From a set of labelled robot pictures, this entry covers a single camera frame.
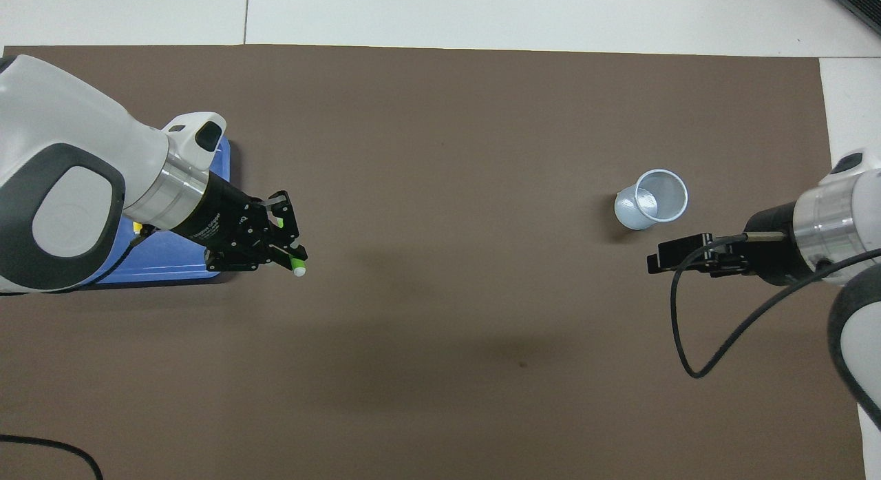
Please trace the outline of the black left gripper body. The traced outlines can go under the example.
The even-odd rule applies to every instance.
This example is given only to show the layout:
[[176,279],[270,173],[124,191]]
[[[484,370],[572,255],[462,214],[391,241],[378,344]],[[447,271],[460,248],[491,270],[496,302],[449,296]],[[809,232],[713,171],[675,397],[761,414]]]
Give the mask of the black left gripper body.
[[170,231],[205,248],[208,270],[251,271],[273,260],[268,226],[266,207],[259,200],[210,174],[192,213]]

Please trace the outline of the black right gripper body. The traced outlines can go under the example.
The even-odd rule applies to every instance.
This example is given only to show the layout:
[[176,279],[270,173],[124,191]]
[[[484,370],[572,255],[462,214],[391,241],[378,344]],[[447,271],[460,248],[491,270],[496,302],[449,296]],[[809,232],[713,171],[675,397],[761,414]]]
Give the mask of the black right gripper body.
[[806,262],[793,237],[795,202],[762,210],[748,220],[743,232],[781,232],[781,240],[735,242],[719,254],[712,278],[754,275],[774,286],[793,285],[806,277]]

